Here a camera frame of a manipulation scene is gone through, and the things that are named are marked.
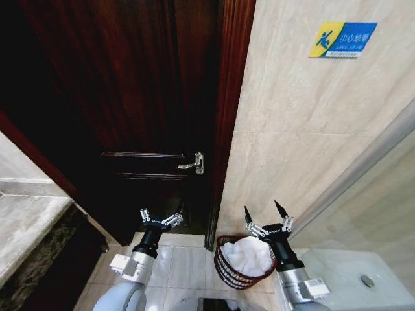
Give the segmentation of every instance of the white towel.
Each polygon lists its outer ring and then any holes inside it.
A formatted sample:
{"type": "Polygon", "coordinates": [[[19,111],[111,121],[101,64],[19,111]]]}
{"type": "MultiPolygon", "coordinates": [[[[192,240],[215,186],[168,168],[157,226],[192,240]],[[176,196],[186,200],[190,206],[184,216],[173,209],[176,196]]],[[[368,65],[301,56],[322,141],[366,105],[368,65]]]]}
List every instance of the white towel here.
{"type": "Polygon", "coordinates": [[[249,277],[264,275],[272,265],[268,244],[253,236],[225,243],[221,250],[233,269],[249,277]]]}

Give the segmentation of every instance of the silver door lever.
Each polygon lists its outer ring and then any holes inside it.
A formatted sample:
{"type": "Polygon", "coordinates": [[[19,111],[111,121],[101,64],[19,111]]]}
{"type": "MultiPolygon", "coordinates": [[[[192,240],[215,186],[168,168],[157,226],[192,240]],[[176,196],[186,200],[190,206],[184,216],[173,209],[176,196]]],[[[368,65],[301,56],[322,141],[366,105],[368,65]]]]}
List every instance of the silver door lever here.
{"type": "Polygon", "coordinates": [[[204,171],[203,154],[199,151],[195,153],[195,162],[189,164],[179,164],[178,168],[187,170],[191,167],[196,167],[196,174],[202,175],[204,171]]]}

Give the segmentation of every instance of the beige wall tile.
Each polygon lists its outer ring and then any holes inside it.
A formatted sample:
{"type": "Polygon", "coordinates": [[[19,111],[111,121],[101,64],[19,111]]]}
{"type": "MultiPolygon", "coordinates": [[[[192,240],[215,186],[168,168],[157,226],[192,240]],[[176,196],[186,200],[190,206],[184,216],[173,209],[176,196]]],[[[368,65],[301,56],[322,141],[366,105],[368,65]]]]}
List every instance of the beige wall tile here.
{"type": "Polygon", "coordinates": [[[245,232],[244,205],[258,224],[277,222],[274,198],[298,217],[371,139],[360,135],[235,132],[217,234],[245,232]]]}
{"type": "Polygon", "coordinates": [[[258,1],[236,130],[378,134],[415,97],[415,3],[258,1]],[[324,21],[376,21],[357,59],[308,58],[324,21]]]}
{"type": "Polygon", "coordinates": [[[0,132],[0,178],[51,180],[0,132]]]}
{"type": "Polygon", "coordinates": [[[257,1],[217,235],[299,217],[415,97],[415,2],[257,1]],[[324,21],[375,21],[357,59],[308,58],[324,21]]]}

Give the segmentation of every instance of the sticker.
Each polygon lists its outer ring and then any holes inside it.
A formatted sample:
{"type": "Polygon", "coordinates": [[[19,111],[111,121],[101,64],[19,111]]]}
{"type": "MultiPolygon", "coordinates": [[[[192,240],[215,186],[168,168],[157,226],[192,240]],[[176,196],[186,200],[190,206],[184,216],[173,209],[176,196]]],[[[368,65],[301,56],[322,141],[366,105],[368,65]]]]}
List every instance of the sticker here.
{"type": "Polygon", "coordinates": [[[322,23],[309,57],[359,57],[377,23],[322,23]]]}

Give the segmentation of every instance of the wicker basket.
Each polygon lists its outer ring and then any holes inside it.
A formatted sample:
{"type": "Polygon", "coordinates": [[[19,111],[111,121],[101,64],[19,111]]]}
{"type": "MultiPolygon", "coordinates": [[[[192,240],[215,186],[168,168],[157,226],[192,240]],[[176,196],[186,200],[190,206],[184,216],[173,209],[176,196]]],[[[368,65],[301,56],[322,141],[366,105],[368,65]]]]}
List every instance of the wicker basket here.
{"type": "Polygon", "coordinates": [[[231,267],[228,261],[226,261],[221,246],[227,242],[235,243],[236,241],[246,238],[245,235],[239,236],[231,236],[231,235],[222,235],[218,237],[217,245],[216,245],[216,252],[214,257],[214,263],[216,271],[219,274],[219,277],[230,287],[235,288],[236,290],[245,290],[249,287],[252,287],[260,280],[265,279],[268,277],[276,268],[277,262],[275,259],[275,255],[270,248],[270,255],[272,259],[272,266],[271,268],[262,276],[259,277],[249,277],[247,275],[243,275],[242,273],[236,271],[231,267]]]}

